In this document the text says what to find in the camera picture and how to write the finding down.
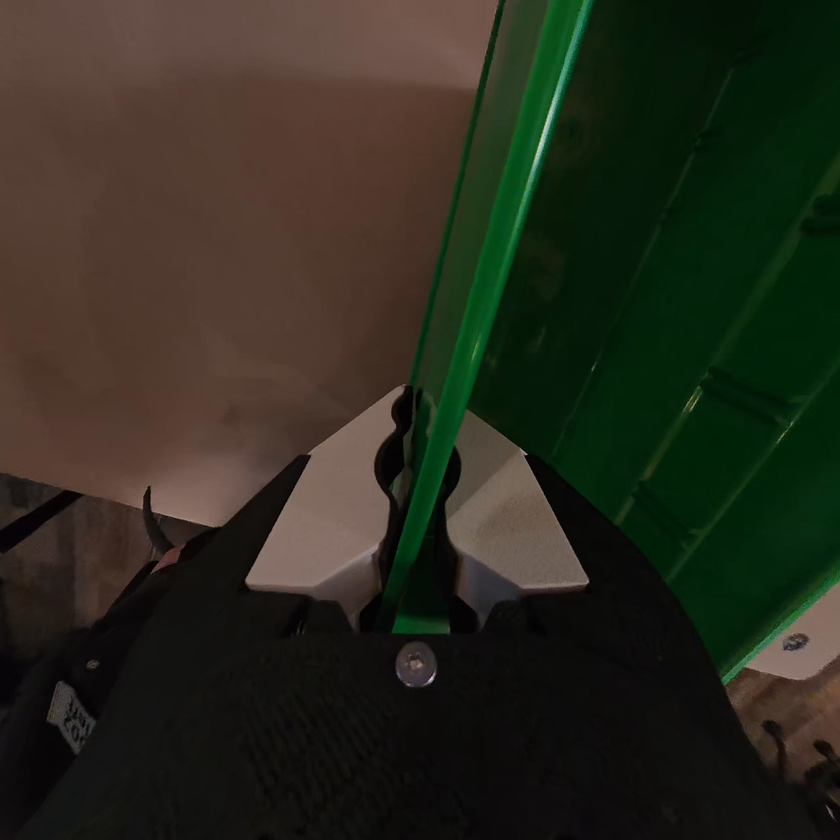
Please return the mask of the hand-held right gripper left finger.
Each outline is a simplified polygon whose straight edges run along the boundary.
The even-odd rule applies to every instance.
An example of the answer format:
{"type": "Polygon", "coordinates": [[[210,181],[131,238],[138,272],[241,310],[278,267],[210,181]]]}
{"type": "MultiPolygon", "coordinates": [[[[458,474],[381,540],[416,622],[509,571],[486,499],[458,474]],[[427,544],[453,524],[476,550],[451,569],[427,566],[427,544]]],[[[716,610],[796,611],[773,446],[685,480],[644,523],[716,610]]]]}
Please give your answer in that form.
{"type": "Polygon", "coordinates": [[[377,561],[391,512],[375,458],[393,433],[396,387],[326,438],[308,461],[245,579],[253,592],[306,595],[339,603],[352,627],[381,592],[377,561]]]}

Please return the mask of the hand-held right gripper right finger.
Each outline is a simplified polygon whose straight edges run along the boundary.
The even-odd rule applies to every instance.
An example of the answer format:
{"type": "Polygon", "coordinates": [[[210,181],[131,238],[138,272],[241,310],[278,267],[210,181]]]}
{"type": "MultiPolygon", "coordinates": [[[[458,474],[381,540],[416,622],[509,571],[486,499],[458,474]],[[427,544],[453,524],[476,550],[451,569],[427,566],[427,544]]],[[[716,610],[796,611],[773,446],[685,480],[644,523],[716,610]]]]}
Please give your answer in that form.
{"type": "Polygon", "coordinates": [[[499,603],[589,584],[524,452],[472,412],[444,473],[433,538],[433,582],[450,627],[479,627],[499,603]]]}

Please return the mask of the green plastic bin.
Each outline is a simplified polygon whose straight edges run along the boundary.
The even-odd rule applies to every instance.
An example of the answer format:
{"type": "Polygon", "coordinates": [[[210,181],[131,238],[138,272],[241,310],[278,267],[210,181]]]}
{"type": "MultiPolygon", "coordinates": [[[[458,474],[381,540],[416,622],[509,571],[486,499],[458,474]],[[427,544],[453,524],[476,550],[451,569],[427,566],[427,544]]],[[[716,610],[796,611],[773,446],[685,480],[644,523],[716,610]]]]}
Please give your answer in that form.
{"type": "Polygon", "coordinates": [[[466,409],[656,565],[728,682],[838,656],[838,2],[499,2],[378,623],[466,409]]]}

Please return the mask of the black tripod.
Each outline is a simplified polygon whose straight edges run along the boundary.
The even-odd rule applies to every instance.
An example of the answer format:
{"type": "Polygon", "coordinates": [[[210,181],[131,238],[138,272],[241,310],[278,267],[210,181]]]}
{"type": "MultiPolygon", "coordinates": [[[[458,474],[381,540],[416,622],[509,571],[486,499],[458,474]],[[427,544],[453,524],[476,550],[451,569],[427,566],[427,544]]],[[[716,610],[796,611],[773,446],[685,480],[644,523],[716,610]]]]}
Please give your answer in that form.
{"type": "Polygon", "coordinates": [[[32,536],[47,522],[68,509],[82,498],[81,493],[63,490],[43,502],[37,508],[25,513],[7,525],[1,527],[1,554],[6,554],[32,536]]]}

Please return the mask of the black chair base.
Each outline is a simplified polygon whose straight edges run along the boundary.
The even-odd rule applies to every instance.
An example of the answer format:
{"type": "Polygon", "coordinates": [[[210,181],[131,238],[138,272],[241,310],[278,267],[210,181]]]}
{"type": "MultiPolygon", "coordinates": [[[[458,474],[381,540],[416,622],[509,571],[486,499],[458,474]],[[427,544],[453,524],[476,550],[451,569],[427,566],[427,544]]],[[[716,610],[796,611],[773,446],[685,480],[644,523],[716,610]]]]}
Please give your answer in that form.
{"type": "MultiPolygon", "coordinates": [[[[777,776],[784,782],[790,782],[789,757],[781,724],[766,719],[761,726],[775,747],[774,770],[777,776]]],[[[828,741],[815,740],[813,748],[821,759],[804,772],[800,782],[791,782],[791,787],[807,806],[822,838],[838,839],[839,756],[828,741]]]]}

